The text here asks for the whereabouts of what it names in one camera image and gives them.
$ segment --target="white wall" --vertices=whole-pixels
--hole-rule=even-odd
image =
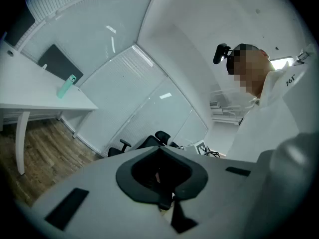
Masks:
[[[165,34],[153,36],[145,47],[210,126],[210,88],[217,82],[192,42],[172,25]]]
[[[238,128],[239,126],[234,124],[214,122],[211,130],[206,134],[205,144],[211,150],[227,155]]]

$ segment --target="black office chair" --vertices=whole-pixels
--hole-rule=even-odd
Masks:
[[[120,139],[120,142],[124,144],[122,150],[119,150],[119,149],[116,149],[116,148],[111,147],[111,148],[109,149],[109,157],[116,156],[116,155],[119,155],[119,154],[124,153],[124,151],[125,151],[125,149],[126,149],[127,146],[128,146],[128,147],[132,147],[128,142],[126,142],[126,141],[124,141],[124,140],[122,140],[122,139]]]
[[[168,139],[170,139],[170,135],[168,133],[165,133],[164,131],[157,131],[155,133],[155,136],[156,137],[154,137],[153,135],[150,135],[149,137],[147,137],[146,140],[137,149],[143,149],[143,148],[153,147],[153,146],[167,146]],[[119,150],[116,148],[110,148],[109,157],[124,153],[126,146],[132,147],[128,142],[122,139],[120,140],[120,142],[124,144],[122,150]],[[175,144],[174,142],[172,142],[170,146],[178,147],[178,145]]]

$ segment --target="white table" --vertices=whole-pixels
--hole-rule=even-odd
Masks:
[[[75,138],[88,118],[97,107],[76,86],[72,85],[63,98],[56,96],[64,81],[29,60],[7,43],[0,44],[0,116],[3,109],[23,109],[18,118],[15,155],[18,171],[24,173],[23,148],[25,129],[31,110],[60,110],[58,119],[64,110],[88,111],[76,128]],[[0,130],[3,116],[0,117]]]

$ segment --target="wooden floor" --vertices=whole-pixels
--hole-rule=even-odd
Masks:
[[[56,119],[29,121],[24,141],[25,174],[15,162],[16,124],[4,125],[0,132],[0,165],[15,197],[31,206],[55,183],[79,168],[100,159]]]

